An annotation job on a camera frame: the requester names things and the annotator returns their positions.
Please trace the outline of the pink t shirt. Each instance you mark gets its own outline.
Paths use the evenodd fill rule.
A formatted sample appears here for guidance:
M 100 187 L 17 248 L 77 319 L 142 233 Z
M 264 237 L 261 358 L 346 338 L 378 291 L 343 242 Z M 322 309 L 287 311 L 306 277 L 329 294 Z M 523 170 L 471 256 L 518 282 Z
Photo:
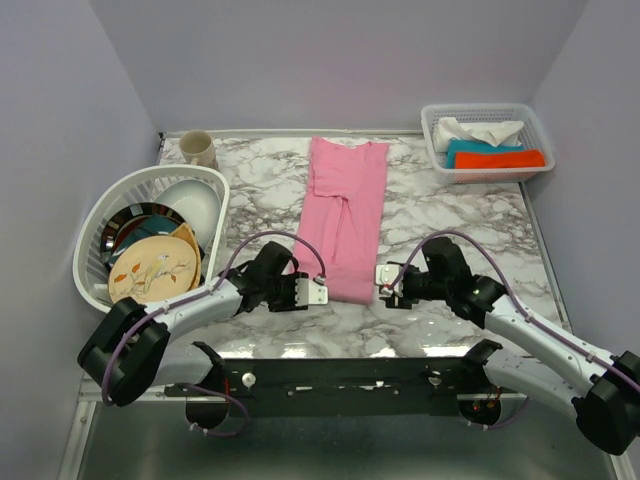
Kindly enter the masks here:
M 388 150 L 386 143 L 349 147 L 311 140 L 297 235 L 324 260 L 332 301 L 373 302 Z

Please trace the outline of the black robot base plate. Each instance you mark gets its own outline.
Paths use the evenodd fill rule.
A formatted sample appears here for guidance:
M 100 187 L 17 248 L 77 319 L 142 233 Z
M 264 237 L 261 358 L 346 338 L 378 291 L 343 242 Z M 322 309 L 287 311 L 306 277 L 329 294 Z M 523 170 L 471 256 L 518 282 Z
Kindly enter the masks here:
M 517 399 L 484 373 L 495 350 L 483 341 L 463 357 L 229 359 L 200 385 L 230 394 L 254 418 L 428 414 L 493 425 Z

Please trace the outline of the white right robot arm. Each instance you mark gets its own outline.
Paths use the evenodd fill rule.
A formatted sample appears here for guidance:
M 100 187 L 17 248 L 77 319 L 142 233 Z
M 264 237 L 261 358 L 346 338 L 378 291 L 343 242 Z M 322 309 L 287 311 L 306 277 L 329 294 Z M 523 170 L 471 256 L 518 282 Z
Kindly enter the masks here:
M 472 273 L 455 235 L 436 232 L 415 247 L 426 271 L 410 262 L 377 265 L 374 283 L 385 305 L 443 301 L 457 317 L 524 349 L 526 358 L 500 345 L 476 345 L 460 367 L 462 384 L 474 392 L 493 384 L 524 394 L 574 419 L 600 450 L 625 453 L 639 436 L 638 355 L 615 355 L 556 326 L 525 306 L 502 273 Z

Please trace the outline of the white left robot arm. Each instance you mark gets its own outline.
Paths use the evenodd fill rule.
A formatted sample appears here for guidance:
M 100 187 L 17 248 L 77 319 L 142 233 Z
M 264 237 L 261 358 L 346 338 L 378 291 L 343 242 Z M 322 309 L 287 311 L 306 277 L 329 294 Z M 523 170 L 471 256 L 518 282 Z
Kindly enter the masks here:
M 214 355 L 194 347 L 185 360 L 171 342 L 208 323 L 253 311 L 306 310 L 311 289 L 324 287 L 297 269 L 291 252 L 267 243 L 251 261 L 226 267 L 212 282 L 173 299 L 147 305 L 130 297 L 117 301 L 80 350 L 77 363 L 102 389 L 103 402 L 126 406 L 150 387 L 186 383 L 201 395 L 214 393 L 222 380 Z

